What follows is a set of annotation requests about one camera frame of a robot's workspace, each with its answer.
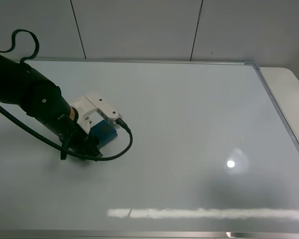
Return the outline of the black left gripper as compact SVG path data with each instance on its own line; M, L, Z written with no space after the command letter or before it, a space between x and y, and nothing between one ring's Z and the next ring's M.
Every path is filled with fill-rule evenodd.
M75 121L67 117L59 118L55 121L55 128L61 146L66 150L93 158L101 157L98 139L85 133Z

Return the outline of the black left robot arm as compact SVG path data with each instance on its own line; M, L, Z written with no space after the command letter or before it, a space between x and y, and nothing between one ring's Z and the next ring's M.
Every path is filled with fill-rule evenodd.
M62 97L61 89L26 63L16 63L0 55L0 103L19 106L52 133L61 145L46 139L0 106L0 113L42 142L61 152L88 160L101 156L98 140L77 123L78 111Z

